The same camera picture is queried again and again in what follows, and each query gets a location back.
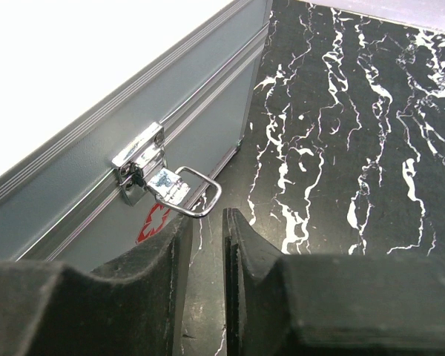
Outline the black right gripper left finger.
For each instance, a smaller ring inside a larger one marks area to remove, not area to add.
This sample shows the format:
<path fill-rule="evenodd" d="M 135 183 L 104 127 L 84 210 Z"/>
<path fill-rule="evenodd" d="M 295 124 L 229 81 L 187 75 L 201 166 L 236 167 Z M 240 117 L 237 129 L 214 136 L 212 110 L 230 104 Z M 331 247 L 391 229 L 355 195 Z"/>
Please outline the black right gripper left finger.
<path fill-rule="evenodd" d="M 0 262 L 0 355 L 175 355 L 193 222 L 86 273 L 60 262 Z"/>

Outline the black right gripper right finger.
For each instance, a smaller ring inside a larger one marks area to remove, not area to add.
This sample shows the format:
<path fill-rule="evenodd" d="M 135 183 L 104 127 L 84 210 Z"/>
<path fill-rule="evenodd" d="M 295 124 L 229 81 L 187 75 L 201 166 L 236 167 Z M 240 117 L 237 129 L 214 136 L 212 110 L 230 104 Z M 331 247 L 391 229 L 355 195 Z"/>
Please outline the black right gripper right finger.
<path fill-rule="evenodd" d="M 445 355 L 445 263 L 284 254 L 222 213 L 229 355 Z"/>

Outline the grey metal medicine case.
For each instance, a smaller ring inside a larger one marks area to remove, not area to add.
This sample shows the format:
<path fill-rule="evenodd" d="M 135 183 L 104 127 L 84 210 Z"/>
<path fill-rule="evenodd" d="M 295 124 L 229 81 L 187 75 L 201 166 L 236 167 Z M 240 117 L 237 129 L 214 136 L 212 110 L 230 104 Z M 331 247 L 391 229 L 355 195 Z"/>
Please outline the grey metal medicine case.
<path fill-rule="evenodd" d="M 243 138 L 269 1 L 0 1 L 0 260 L 96 266 Z"/>

